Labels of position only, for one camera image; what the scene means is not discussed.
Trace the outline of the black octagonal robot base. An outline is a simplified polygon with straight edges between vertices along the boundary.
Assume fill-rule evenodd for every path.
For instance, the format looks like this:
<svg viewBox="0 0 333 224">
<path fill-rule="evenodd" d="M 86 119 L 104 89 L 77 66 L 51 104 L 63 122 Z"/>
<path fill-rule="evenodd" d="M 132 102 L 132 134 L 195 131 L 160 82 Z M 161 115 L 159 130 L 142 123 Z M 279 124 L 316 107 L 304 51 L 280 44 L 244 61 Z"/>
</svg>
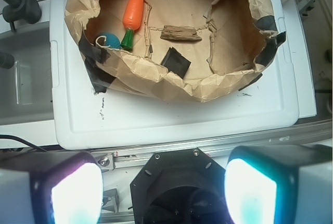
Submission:
<svg viewBox="0 0 333 224">
<path fill-rule="evenodd" d="M 135 223 L 232 223 L 224 176 L 198 148 L 154 153 L 130 184 Z"/>
</svg>

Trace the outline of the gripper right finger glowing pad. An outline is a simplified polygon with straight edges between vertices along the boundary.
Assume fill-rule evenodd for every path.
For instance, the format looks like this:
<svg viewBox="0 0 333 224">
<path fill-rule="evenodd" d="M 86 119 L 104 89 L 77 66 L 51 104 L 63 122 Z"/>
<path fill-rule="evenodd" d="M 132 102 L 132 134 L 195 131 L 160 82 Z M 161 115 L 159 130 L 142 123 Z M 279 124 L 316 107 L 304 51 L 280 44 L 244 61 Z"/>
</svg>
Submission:
<svg viewBox="0 0 333 224">
<path fill-rule="evenodd" d="M 332 147 L 238 146 L 224 192 L 234 223 L 332 223 Z"/>
</svg>

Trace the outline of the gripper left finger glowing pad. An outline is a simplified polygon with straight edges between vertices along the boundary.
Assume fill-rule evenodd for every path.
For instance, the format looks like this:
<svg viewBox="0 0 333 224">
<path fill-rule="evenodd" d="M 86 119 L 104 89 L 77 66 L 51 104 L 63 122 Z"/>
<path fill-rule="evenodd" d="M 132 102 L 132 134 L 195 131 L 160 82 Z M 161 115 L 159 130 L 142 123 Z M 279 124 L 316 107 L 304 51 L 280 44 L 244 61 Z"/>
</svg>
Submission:
<svg viewBox="0 0 333 224">
<path fill-rule="evenodd" d="M 89 152 L 1 155 L 1 223 L 98 223 L 103 176 Z"/>
</svg>

